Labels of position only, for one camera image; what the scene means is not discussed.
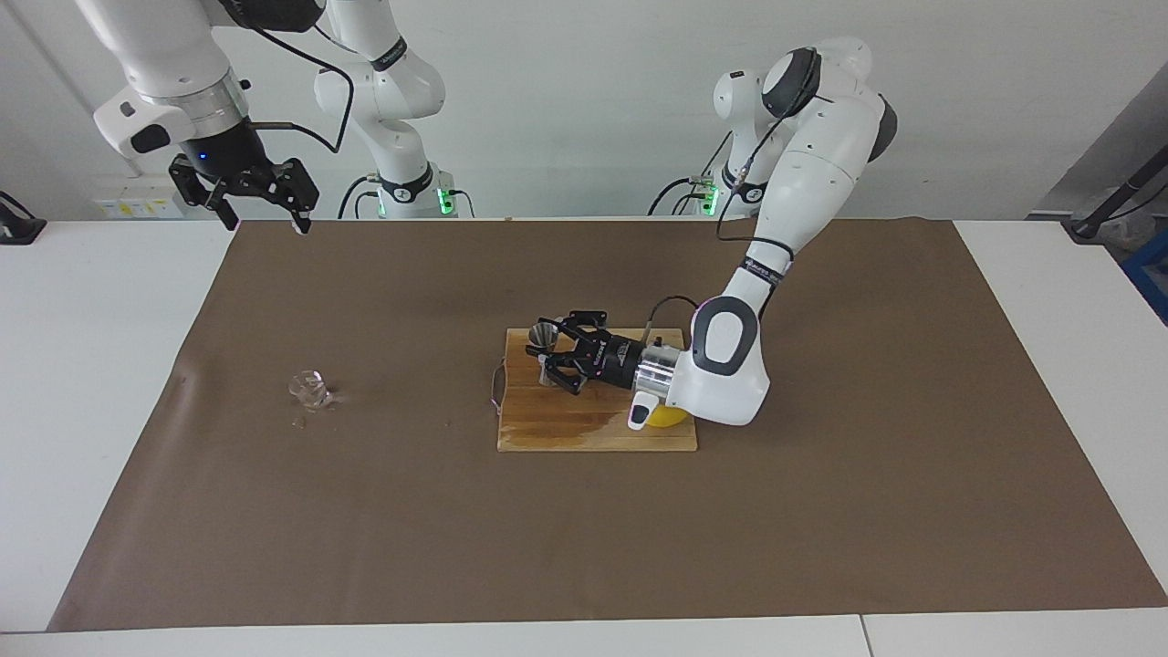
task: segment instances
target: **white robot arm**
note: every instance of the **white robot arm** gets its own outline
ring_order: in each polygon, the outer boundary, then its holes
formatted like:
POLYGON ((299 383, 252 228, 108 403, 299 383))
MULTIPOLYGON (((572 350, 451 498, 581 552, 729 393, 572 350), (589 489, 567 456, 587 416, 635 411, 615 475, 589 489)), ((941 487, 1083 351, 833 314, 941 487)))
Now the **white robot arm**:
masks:
MULTIPOLYGON (((238 217, 225 196, 257 196, 287 209, 297 230, 308 231, 320 195, 312 178, 298 159, 272 164, 257 132, 297 126, 251 122, 244 87, 210 27, 239 25, 265 36, 305 32, 325 12, 322 0, 76 2, 128 82, 95 112, 114 150, 137 158, 178 144, 182 154, 169 173, 189 205, 206 206, 235 229, 238 217)), ((453 214, 456 203, 445 194, 452 178, 426 160, 418 133, 402 120, 442 109, 442 77, 406 47, 385 0, 333 0, 328 11, 341 42, 367 60, 335 69, 353 81, 349 118, 377 162, 387 215, 453 214)), ((348 81, 335 72, 318 76, 317 97, 328 113, 343 118, 348 81)), ((340 143, 328 146, 336 152, 340 143)))
MULTIPOLYGON (((243 87, 211 39, 223 8, 199 0, 76 0, 128 85, 95 112, 106 141, 126 158, 171 144, 182 154, 169 173, 189 205, 235 229, 225 196, 256 196, 288 210, 300 233, 320 194, 298 159, 276 165, 248 116, 243 87), (211 188, 203 186, 209 182, 211 188)), ((324 12, 315 0, 238 0, 249 27, 303 32, 324 12)))
POLYGON ((770 388, 763 310, 795 254, 843 207, 864 166, 895 136, 896 113, 868 88, 870 70, 868 46, 856 39, 794 50, 771 69, 764 104, 794 133, 767 182, 755 237, 722 296, 694 314, 693 345, 676 354, 668 393, 639 390, 631 424, 642 424, 637 419, 658 403, 725 424, 753 420, 770 388))
MULTIPOLYGON (((716 102, 731 89, 736 96, 742 89, 758 90, 762 99, 757 108, 753 102, 743 103, 755 116, 730 111, 734 103, 718 108, 723 118, 739 124, 729 165, 737 173, 728 191, 736 196, 744 182, 759 180, 756 165, 772 170, 755 236, 743 238, 750 242, 745 258, 723 293, 697 309, 693 344, 686 351, 612 336, 602 312, 541 319, 551 325, 544 333, 562 332, 576 340, 573 351, 566 353, 551 353, 538 344, 528 348, 543 360, 548 378, 573 393, 588 379, 632 388, 628 424, 634 429, 642 428, 660 404, 724 424, 753 420, 770 388, 759 336, 766 303, 795 254, 835 216, 864 166, 896 134, 896 113, 865 83, 870 70, 867 44, 832 39, 788 53, 760 87, 749 71, 723 77, 723 94, 716 94, 716 102), (771 136, 784 123, 793 133, 774 154, 779 146, 771 136), (749 150, 742 147, 743 141, 752 144, 749 150), (569 368, 579 374, 565 373, 569 368)), ((736 198, 728 202, 750 202, 736 198)), ((723 206, 723 216, 728 209, 723 206)))
MULTIPOLYGON (((426 159, 422 138, 404 120, 438 113, 446 101, 442 76, 409 48, 385 0, 332 0, 327 9, 336 40, 367 60, 341 68, 355 82, 350 120, 377 164, 385 216, 453 214, 454 201, 445 194, 453 178, 426 159)), ((317 77, 325 112, 341 118, 347 97, 338 76, 317 77)))

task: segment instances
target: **wire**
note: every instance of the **wire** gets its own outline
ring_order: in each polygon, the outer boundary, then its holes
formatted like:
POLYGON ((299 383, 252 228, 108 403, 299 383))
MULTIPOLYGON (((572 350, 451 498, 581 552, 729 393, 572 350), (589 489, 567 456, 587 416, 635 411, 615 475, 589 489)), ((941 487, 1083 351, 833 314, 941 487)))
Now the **wire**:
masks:
POLYGON ((376 192, 366 192, 366 193, 361 194, 360 196, 357 196, 356 201, 353 201, 353 216, 355 219, 361 219, 361 199, 367 199, 369 196, 373 196, 373 198, 376 199, 377 198, 377 193, 376 192))
POLYGON ((243 12, 239 11, 239 7, 237 5, 231 2, 223 2, 223 7, 227 8, 228 13, 231 15, 235 22, 239 23, 242 27, 245 27, 251 32, 255 32, 259 36, 263 36, 267 41, 274 43, 277 47, 287 50, 288 53, 292 53, 297 57, 300 57, 301 60, 310 61, 317 64, 318 67, 335 72, 336 75, 343 77, 346 84, 349 85, 349 98, 345 103, 345 115, 341 117, 341 127, 336 132, 336 144, 329 144, 327 139, 313 132, 312 130, 308 130, 307 127, 288 122, 253 123, 251 124, 252 127, 255 127, 256 130, 294 130, 297 132, 303 132, 304 134, 307 134, 308 137, 312 137, 317 141, 324 144, 324 146, 328 148, 333 154, 340 153, 341 144, 345 141, 345 131, 349 126, 349 115, 353 113, 353 99, 357 92, 356 84, 353 83, 353 77, 350 77, 349 74, 345 72, 340 68, 338 68, 335 64, 331 64, 319 57, 313 57, 312 55, 305 53, 304 50, 297 48, 296 46, 292 46, 276 36, 272 36, 271 34, 267 33, 267 30, 252 25, 251 21, 243 15, 243 12))
POLYGON ((377 179, 374 175, 362 175, 361 178, 353 181, 349 188, 345 191, 345 196, 341 196, 341 207, 336 210, 336 219, 345 219, 345 208, 349 205, 349 198, 353 196, 353 192, 356 192, 357 187, 362 182, 376 182, 377 179))
POLYGON ((779 125, 781 125, 786 118, 787 117, 784 116, 779 118, 779 120, 774 122, 774 125, 772 125, 771 129, 766 131, 766 134, 764 134, 763 138, 758 141, 758 145, 755 146, 755 151, 750 154, 749 158, 746 158, 746 164, 744 164, 742 166, 742 171, 738 172, 738 179, 735 180, 734 188, 730 189, 730 195, 726 198, 726 205, 722 206, 722 214, 718 215, 718 223, 714 229, 714 236, 722 242, 751 242, 751 243, 762 242, 764 244, 771 244, 772 247, 778 247, 784 251, 786 251, 787 255, 791 256, 791 262, 794 262, 795 250, 788 247, 787 244, 779 242, 778 240, 771 240, 770 237, 759 237, 757 235, 750 237, 726 237, 725 235, 722 235, 722 222, 726 217, 726 210, 730 209, 730 201, 734 200, 735 195, 738 193, 738 189, 742 188, 742 184, 746 180, 746 175, 750 174, 750 167, 753 166, 755 164, 755 157, 758 155, 758 152, 763 150, 763 146, 766 144, 767 140, 770 140, 771 136, 774 134, 774 131, 779 129, 779 125))
MULTIPOLYGON (((722 138, 722 143, 718 144, 718 150, 714 151, 714 154, 710 155, 710 161, 705 162, 705 166, 702 168, 702 178, 705 178, 707 175, 714 173, 712 172, 714 161, 718 159, 719 154, 722 154, 722 148, 726 147, 726 143, 730 141, 731 137, 734 137, 732 130, 726 132, 726 136, 722 138)), ((697 192, 697 185, 694 185, 693 187, 689 188, 690 194, 693 194, 694 192, 697 192)), ((694 196, 686 196, 680 201, 677 201, 679 203, 681 203, 681 208, 679 209, 677 206, 673 206, 673 214, 686 214, 686 207, 689 206, 689 199, 691 198, 694 196)))
POLYGON ((1157 196, 1159 196, 1160 194, 1163 194, 1163 193, 1164 193, 1164 189, 1168 189, 1168 182, 1164 182, 1164 184, 1163 184, 1163 187, 1161 187, 1161 188, 1160 188, 1159 191, 1156 191, 1156 193, 1155 193, 1155 194, 1152 194, 1150 196, 1148 196, 1148 199, 1147 199, 1147 200, 1145 200, 1145 201, 1143 201, 1142 203, 1140 203, 1140 205, 1135 206, 1134 208, 1132 208, 1132 209, 1129 209, 1129 210, 1127 210, 1127 212, 1124 212, 1124 213, 1120 213, 1120 214, 1117 214, 1117 215, 1113 215, 1113 216, 1108 216, 1108 217, 1107 217, 1107 219, 1105 219, 1104 221, 1111 221, 1111 220, 1113 220, 1113 219, 1121 219, 1121 217, 1125 217, 1125 216, 1127 216, 1127 215, 1129 215, 1129 214, 1134 213, 1135 210, 1140 210, 1140 209, 1143 209, 1145 207, 1147 207, 1147 206, 1148 206, 1148 203, 1150 203, 1152 201, 1156 200, 1156 198, 1157 198, 1157 196))
POLYGON ((688 203, 693 199, 704 199, 707 194, 686 194, 684 196, 677 199, 677 202, 673 205, 673 214, 677 214, 681 210, 682 203, 688 203))
POLYGON ((681 187, 682 185, 684 185, 687 182, 689 182, 689 178, 679 178, 677 180, 674 180, 673 182, 666 185, 665 189, 661 189, 661 193, 658 194, 658 198, 653 199, 653 205, 649 206, 649 212, 646 213, 646 216, 653 216, 653 213, 656 212, 658 205, 661 203, 661 199, 663 199, 665 195, 668 194, 675 187, 681 187))
POLYGON ((13 199, 11 194, 8 194, 7 192, 5 192, 2 189, 0 189, 0 199, 4 199, 6 201, 8 201, 8 203, 12 205, 12 207, 14 207, 14 208, 19 209, 20 212, 27 214, 28 219, 36 219, 36 215, 33 214, 33 213, 30 213, 30 212, 28 212, 28 208, 26 208, 23 206, 23 203, 21 203, 16 199, 13 199))
POLYGON ((495 367, 495 373, 491 375, 491 403, 495 407, 495 415, 499 417, 503 416, 503 397, 507 393, 507 359, 499 361, 499 367, 495 367), (495 394, 499 389, 499 375, 502 374, 503 389, 495 394))
POLYGON ((649 333, 653 332, 653 318, 656 317, 656 311, 661 310, 661 306, 672 300, 686 302, 687 304, 694 306, 694 310, 697 310, 697 302, 684 295, 669 295, 668 297, 661 299, 658 302, 658 305, 653 306, 653 310, 649 311, 649 318, 645 321, 645 332, 641 333, 642 344, 648 344, 649 333))
POLYGON ((466 205, 471 206, 471 219, 479 219, 478 216, 474 215, 474 201, 471 199, 470 194, 467 194, 466 192, 464 192, 461 189, 451 189, 450 191, 450 195, 451 196, 458 196, 458 195, 466 196, 466 205))
POLYGON ((320 29, 320 25, 319 23, 312 26, 312 29, 315 29, 317 34, 324 36, 326 40, 328 40, 329 43, 332 43, 333 46, 336 46, 341 50, 345 50, 346 53, 353 53, 354 55, 360 55, 361 54, 361 53, 357 53, 356 50, 354 50, 353 48, 349 48, 348 46, 341 43, 340 41, 333 39, 327 32, 325 32, 324 29, 320 29))

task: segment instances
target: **power outlet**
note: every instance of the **power outlet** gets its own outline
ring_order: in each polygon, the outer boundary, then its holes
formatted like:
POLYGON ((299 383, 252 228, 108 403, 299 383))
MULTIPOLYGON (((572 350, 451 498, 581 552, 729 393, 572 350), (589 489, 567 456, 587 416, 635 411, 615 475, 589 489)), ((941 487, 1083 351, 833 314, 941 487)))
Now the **power outlet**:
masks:
POLYGON ((105 189, 93 202, 105 219, 186 219, 186 205, 173 187, 105 189))

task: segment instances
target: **clear glass cup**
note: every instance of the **clear glass cup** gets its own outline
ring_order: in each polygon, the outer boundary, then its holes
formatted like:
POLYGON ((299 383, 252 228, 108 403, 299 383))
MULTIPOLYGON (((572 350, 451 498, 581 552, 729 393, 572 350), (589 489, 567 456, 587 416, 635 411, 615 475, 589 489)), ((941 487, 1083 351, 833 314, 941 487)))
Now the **clear glass cup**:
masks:
POLYGON ((333 393, 328 392, 325 379, 315 369, 305 369, 292 376, 288 393, 308 410, 320 410, 333 403, 333 393))
MULTIPOLYGON (((550 321, 538 321, 528 330, 527 340, 536 348, 555 351, 556 343, 559 340, 559 328, 550 321)), ((548 372, 543 368, 545 358, 544 355, 540 357, 540 385, 550 388, 556 382, 548 378, 548 372)))

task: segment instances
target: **black cable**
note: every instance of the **black cable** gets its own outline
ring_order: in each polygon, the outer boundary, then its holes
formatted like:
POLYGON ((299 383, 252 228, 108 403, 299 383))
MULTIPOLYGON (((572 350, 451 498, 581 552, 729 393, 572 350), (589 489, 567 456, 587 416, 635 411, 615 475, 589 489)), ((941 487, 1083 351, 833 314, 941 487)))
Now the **black cable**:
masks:
POLYGON ((307 134, 308 137, 312 137, 317 141, 324 144, 325 147, 328 148, 333 154, 340 153, 341 144, 345 141, 345 131, 349 126, 349 115, 353 113, 353 99, 356 96, 357 91, 356 85, 353 83, 353 77, 350 77, 349 74, 345 72, 336 65, 331 64, 319 57, 313 57, 312 55, 305 53, 304 50, 297 48, 296 46, 292 46, 280 39, 277 39, 276 36, 272 36, 271 34, 267 33, 267 30, 252 25, 251 21, 248 20, 248 18, 244 16, 243 13, 238 9, 238 6, 225 2, 223 4, 223 7, 227 8, 229 14, 231 14, 231 18, 235 20, 235 22, 239 23, 242 27, 248 28, 251 32, 255 32, 259 36, 263 36, 267 41, 274 43, 277 47, 287 50, 288 53, 292 53, 297 57, 300 57, 301 60, 310 61, 317 64, 318 67, 335 72, 336 75, 343 77, 346 84, 349 85, 349 98, 345 103, 345 115, 341 117, 341 127, 336 132, 336 144, 329 144, 327 139, 313 132, 312 130, 308 130, 307 127, 290 122, 271 122, 271 123, 260 122, 260 123, 252 123, 251 126, 256 130, 294 130, 297 132, 303 132, 304 134, 307 134))
POLYGON ((12 207, 14 207, 14 208, 19 209, 20 212, 25 213, 26 215, 28 215, 28 219, 36 219, 36 215, 33 214, 33 213, 30 213, 30 212, 28 212, 28 208, 26 208, 23 206, 23 203, 21 203, 16 199, 13 199, 11 194, 8 194, 7 192, 5 192, 2 189, 0 189, 0 199, 4 199, 6 201, 8 201, 8 203, 12 207))
POLYGON ((649 206, 649 212, 646 213, 646 216, 653 216, 653 213, 656 210, 658 205, 661 203, 661 199, 663 199, 665 195, 668 194, 675 187, 681 187, 687 182, 689 182, 689 178, 679 178, 677 180, 674 180, 673 182, 666 185, 665 189, 661 189, 661 193, 658 194, 658 198, 653 199, 653 205, 649 206))
POLYGON ((743 165, 742 171, 738 173, 738 179, 735 180, 734 188, 730 189, 730 195, 726 198, 726 205, 722 206, 722 214, 718 215, 718 223, 714 229, 714 236, 722 242, 751 242, 751 243, 762 242, 764 244, 771 244, 772 247, 778 247, 784 251, 786 251, 787 255, 791 256, 791 262, 794 262, 795 250, 788 247, 787 244, 779 242, 778 240, 771 240, 770 237, 759 237, 757 235, 750 237, 726 237, 722 235, 722 222, 726 217, 726 210, 730 209, 730 201, 732 201, 735 195, 738 194, 738 189, 742 188, 742 184, 746 180, 746 175, 750 174, 750 167, 753 166, 755 164, 755 157, 758 155, 758 152, 763 150, 763 146, 771 138, 771 136, 774 134, 774 131, 779 129, 779 125, 783 124, 783 120, 786 118, 787 117, 783 117, 779 120, 774 122, 774 125, 772 125, 771 129, 766 131, 766 134, 764 134, 763 138, 758 141, 758 146, 755 146, 755 151, 750 154, 749 158, 746 158, 746 164, 743 165))
MULTIPOLYGON (((705 162, 705 166, 702 167, 702 178, 705 178, 707 175, 714 173, 711 171, 711 167, 714 166, 714 160, 718 159, 718 155, 722 154, 722 148, 726 147, 726 143, 730 141, 731 137, 734 137, 732 130, 726 132, 726 136, 722 138, 722 143, 718 144, 718 150, 714 151, 714 154, 710 155, 710 161, 705 162)), ((694 192, 697 192, 697 185, 694 185, 693 187, 689 188, 690 194, 693 194, 694 192)), ((679 203, 681 203, 681 208, 679 209, 677 206, 673 206, 673 214, 679 214, 679 213, 686 214, 686 207, 689 205, 689 199, 691 198, 693 196, 686 196, 684 199, 677 201, 679 203)))
POLYGON ((758 309, 758 319, 759 320, 762 320, 763 316, 766 314, 766 306, 771 305, 771 297, 773 297, 773 296, 774 296, 774 288, 771 288, 771 291, 766 293, 766 299, 763 300, 763 305, 759 306, 759 309, 758 309))
POLYGON ((479 219, 478 216, 474 215, 474 200, 471 199, 470 194, 467 194, 463 189, 451 189, 450 191, 450 195, 451 196, 459 196, 459 195, 466 196, 466 205, 471 206, 471 219, 479 219))
POLYGON ((645 321, 645 332, 641 333, 641 343, 648 343, 649 333, 653 332, 653 318, 656 317, 656 311, 661 310, 661 306, 672 300, 686 302, 694 306, 694 310, 697 310, 697 302, 684 295, 669 295, 668 297, 661 299, 658 302, 658 305, 653 306, 653 310, 649 311, 649 318, 645 321))
POLYGON ((376 192, 364 192, 363 194, 361 194, 360 196, 357 196, 356 201, 353 201, 353 216, 354 216, 354 219, 361 219, 361 199, 367 199, 369 196, 373 196, 373 198, 376 199, 377 198, 377 193, 376 192))
POLYGON ((693 199, 704 199, 707 194, 686 194, 684 196, 677 199, 677 202, 673 205, 673 214, 677 214, 681 209, 682 203, 688 203, 693 199))
POLYGON ((317 34, 324 36, 329 43, 332 43, 333 46, 336 46, 341 50, 345 50, 346 53, 353 53, 354 55, 360 55, 361 54, 361 53, 357 53, 356 50, 354 50, 353 48, 349 48, 348 46, 341 43, 340 41, 333 39, 332 35, 329 35, 327 32, 325 32, 324 29, 320 28, 320 25, 312 26, 312 29, 315 29, 317 34))
POLYGON ((1148 196, 1148 199, 1147 199, 1146 201, 1143 201, 1142 203, 1140 203, 1140 205, 1135 206, 1134 208, 1132 208, 1132 209, 1129 209, 1129 210, 1127 210, 1127 212, 1124 212, 1124 213, 1120 213, 1120 214, 1117 214, 1117 215, 1114 215, 1114 216, 1108 216, 1108 217, 1107 217, 1106 220, 1104 220, 1104 221, 1111 221, 1111 220, 1113 220, 1113 219, 1122 219, 1122 217, 1125 217, 1125 216, 1127 216, 1127 215, 1132 214, 1132 213, 1133 213, 1133 212, 1135 212, 1135 210, 1140 210, 1140 209, 1143 209, 1145 207, 1147 207, 1147 206, 1148 206, 1148 203, 1150 203, 1152 201, 1156 200, 1156 198, 1157 198, 1157 196, 1159 196, 1160 194, 1163 194, 1163 193, 1164 193, 1164 189, 1168 189, 1168 182, 1164 182, 1164 184, 1163 184, 1163 187, 1161 187, 1161 188, 1160 188, 1159 191, 1156 191, 1156 193, 1155 193, 1155 194, 1152 194, 1150 196, 1148 196))
POLYGON ((345 208, 349 205, 349 198, 353 196, 353 192, 356 192, 357 187, 360 187, 362 182, 374 181, 369 180, 368 175, 362 175, 361 178, 354 180, 353 184, 349 185, 349 188, 345 191, 345 195, 341 196, 341 207, 336 210, 336 219, 345 219, 345 208))

